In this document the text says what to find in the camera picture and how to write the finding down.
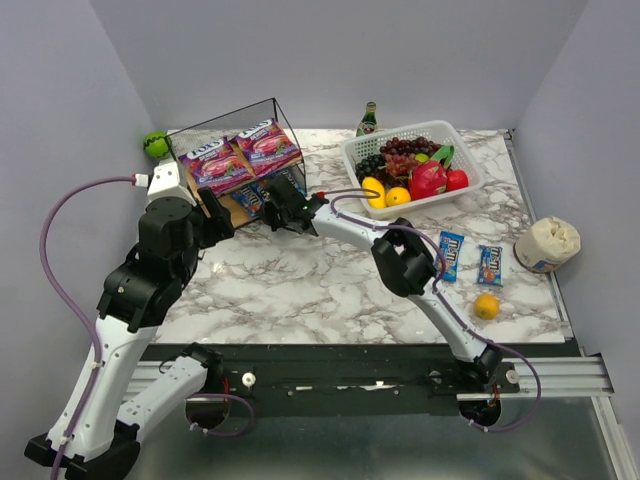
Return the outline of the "purple Fox's candy bag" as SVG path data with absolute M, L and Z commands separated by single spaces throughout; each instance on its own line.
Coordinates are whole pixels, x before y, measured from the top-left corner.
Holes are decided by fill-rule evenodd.
M 272 173 L 301 156 L 297 144 L 274 118 L 239 132 L 233 141 L 257 177 Z
M 198 188 L 207 187 L 216 195 L 253 178 L 226 137 L 210 140 L 187 151 L 178 160 L 190 171 Z

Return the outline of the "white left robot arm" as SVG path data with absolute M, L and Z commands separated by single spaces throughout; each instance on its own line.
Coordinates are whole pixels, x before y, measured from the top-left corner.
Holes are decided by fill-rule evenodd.
M 222 357 L 196 343 L 163 379 L 131 401 L 124 395 L 142 354 L 192 279 L 202 249 L 234 234 L 230 212 L 208 189 L 195 201 L 164 194 L 138 223 L 138 242 L 104 281 L 92 341 L 74 391 L 54 426 L 30 439 L 27 459 L 52 478 L 123 479 L 144 437 L 207 383 L 224 384 Z

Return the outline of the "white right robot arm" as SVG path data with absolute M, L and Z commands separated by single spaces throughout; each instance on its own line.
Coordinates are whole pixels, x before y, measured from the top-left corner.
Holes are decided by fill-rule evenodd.
M 444 268 L 434 259 L 443 260 L 442 253 L 408 220 L 373 221 L 349 214 L 337 208 L 335 198 L 306 197 L 280 177 L 267 183 L 266 192 L 263 218 L 273 230 L 331 238 L 369 252 L 387 290 L 417 306 L 447 341 L 463 378 L 477 385 L 495 381 L 502 353 L 450 302 L 441 285 Z

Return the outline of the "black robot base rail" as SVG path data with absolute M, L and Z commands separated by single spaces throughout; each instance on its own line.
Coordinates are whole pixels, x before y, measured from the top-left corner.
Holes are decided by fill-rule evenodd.
M 270 417 L 470 415 L 493 424 L 520 390 L 511 359 L 469 366 L 444 345 L 204 345 L 205 386 L 186 413 L 202 425 Z

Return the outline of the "white plastic fruit basket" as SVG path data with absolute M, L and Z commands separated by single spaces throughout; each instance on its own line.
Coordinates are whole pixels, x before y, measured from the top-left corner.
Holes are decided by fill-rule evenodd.
M 461 135 L 442 120 L 359 136 L 341 153 L 353 186 L 380 195 L 362 202 L 374 219 L 451 202 L 485 183 Z

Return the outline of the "blue M&M's candy bag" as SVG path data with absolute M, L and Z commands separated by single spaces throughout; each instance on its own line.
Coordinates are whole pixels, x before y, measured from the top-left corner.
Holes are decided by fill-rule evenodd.
M 303 187 L 302 183 L 298 180 L 298 177 L 296 176 L 292 167 L 281 170 L 280 175 L 286 178 L 299 193 L 301 193 L 303 196 L 306 195 L 306 190 Z
M 446 282 L 456 282 L 458 276 L 459 257 L 465 237 L 463 235 L 441 231 L 439 250 L 445 258 L 445 269 L 439 267 L 439 277 Z
M 250 218 L 259 216 L 263 198 L 251 186 L 245 185 L 231 193 L 231 197 L 245 210 Z
M 477 283 L 502 287 L 502 248 L 500 246 L 480 245 L 480 263 Z
M 270 194 L 265 189 L 265 186 L 262 182 L 257 181 L 253 182 L 249 185 L 251 190 L 257 195 L 259 198 L 259 205 L 264 206 L 270 200 Z

